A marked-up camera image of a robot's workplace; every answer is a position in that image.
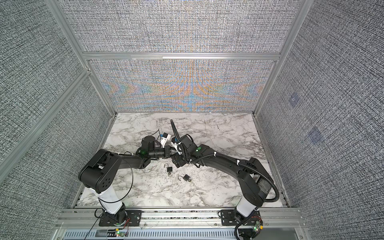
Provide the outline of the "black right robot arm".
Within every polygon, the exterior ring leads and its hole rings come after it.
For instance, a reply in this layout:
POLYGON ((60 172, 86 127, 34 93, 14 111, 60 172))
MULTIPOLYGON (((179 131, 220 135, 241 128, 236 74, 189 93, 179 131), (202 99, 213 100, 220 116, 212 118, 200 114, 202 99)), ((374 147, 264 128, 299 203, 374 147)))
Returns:
POLYGON ((187 135, 174 137, 171 145, 177 151, 172 161, 177 168, 184 165, 210 167, 224 172, 240 185, 242 197, 236 212, 243 218, 258 210, 264 203, 274 203, 280 198, 273 178, 256 158, 243 160, 219 153, 207 145, 197 146, 187 135))

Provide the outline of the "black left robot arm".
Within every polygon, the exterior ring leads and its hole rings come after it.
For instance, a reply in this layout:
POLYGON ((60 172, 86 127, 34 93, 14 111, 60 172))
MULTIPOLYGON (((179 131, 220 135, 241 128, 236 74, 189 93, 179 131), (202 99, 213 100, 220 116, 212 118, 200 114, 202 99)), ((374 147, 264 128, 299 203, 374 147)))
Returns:
POLYGON ((151 161, 171 157, 172 147, 163 146, 154 137, 142 139, 141 147, 134 154, 118 154, 105 149, 98 150, 80 170, 78 179, 98 198, 104 212, 104 223, 121 226, 128 220, 123 197, 119 198, 113 188, 114 178, 121 164, 129 169, 144 169, 151 161))

